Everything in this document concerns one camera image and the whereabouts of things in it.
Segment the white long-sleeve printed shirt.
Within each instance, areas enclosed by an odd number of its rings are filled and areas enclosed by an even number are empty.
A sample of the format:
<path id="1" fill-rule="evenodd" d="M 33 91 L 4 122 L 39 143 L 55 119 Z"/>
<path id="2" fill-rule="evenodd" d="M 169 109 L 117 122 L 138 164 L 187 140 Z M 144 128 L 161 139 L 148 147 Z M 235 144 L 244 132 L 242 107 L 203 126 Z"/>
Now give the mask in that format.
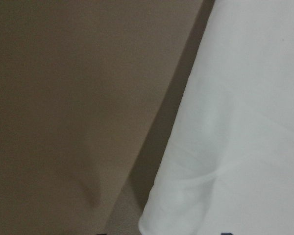
<path id="1" fill-rule="evenodd" d="M 294 235 L 294 0 L 217 0 L 143 235 Z"/>

